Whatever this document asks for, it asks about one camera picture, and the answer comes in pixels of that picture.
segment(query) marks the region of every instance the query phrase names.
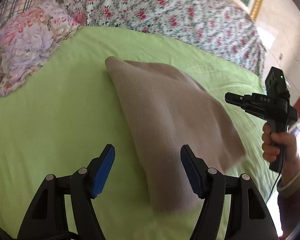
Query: finger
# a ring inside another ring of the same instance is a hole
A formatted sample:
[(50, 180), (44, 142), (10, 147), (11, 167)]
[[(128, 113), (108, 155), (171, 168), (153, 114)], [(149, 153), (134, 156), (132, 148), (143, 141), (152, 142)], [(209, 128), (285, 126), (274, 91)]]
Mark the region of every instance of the finger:
[(281, 132), (281, 133), (272, 133), (271, 139), (279, 144), (284, 144), (285, 146), (296, 145), (297, 139), (294, 134)]
[(268, 123), (265, 123), (262, 127), (262, 130), (266, 133), (266, 134), (270, 134), (271, 133), (271, 127)]
[(265, 153), (270, 155), (278, 155), (280, 153), (280, 149), (278, 147), (269, 144), (263, 143), (261, 148)]
[(277, 156), (275, 155), (270, 155), (268, 153), (263, 153), (263, 159), (265, 159), (267, 162), (274, 162), (277, 159)]
[(264, 133), (262, 135), (261, 139), (263, 140), (263, 142), (265, 144), (271, 144), (271, 142), (272, 142), (270, 134), (267, 134), (267, 133)]

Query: beige knit garment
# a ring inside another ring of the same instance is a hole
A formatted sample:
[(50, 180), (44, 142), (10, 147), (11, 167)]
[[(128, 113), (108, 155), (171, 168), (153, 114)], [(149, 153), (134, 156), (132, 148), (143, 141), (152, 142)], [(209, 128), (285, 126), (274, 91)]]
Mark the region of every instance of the beige knit garment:
[(105, 64), (146, 172), (154, 211), (195, 207), (201, 200), (191, 189), (180, 149), (188, 144), (208, 167), (224, 173), (245, 154), (230, 117), (199, 83), (170, 65), (115, 57)]

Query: floral pillow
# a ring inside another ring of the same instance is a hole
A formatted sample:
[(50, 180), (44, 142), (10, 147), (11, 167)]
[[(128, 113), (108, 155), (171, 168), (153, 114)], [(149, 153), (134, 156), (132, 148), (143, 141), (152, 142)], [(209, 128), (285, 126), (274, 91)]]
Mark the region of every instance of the floral pillow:
[(11, 18), (0, 28), (0, 96), (21, 86), (80, 25), (84, 17), (71, 17), (63, 0), (41, 0)]

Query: hand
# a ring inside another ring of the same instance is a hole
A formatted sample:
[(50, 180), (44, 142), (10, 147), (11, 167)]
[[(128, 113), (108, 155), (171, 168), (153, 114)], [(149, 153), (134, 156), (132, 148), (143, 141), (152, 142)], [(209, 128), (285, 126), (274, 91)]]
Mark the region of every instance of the hand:
[(271, 133), (270, 126), (265, 123), (262, 128), (262, 149), (264, 151), (263, 158), (268, 162), (274, 162), (277, 155), (280, 153), (278, 147), (272, 146), (271, 142), (274, 141), (279, 144), (286, 146), (286, 156), (282, 168), (282, 185), (286, 185), (291, 181), (300, 171), (300, 157), (297, 151), (297, 140), (293, 134), (286, 132), (281, 133)]

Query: floral fabric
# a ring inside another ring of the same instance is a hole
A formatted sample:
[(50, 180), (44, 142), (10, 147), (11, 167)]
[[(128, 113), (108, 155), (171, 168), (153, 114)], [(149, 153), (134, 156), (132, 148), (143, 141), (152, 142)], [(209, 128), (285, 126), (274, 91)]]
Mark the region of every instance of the floral fabric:
[(90, 26), (158, 33), (228, 59), (262, 76), (265, 48), (254, 23), (228, 0), (64, 0)]
[(79, 25), (62, 0), (41, 0), (35, 8), (11, 18), (0, 29), (0, 96), (40, 69), (58, 43), (71, 37)]

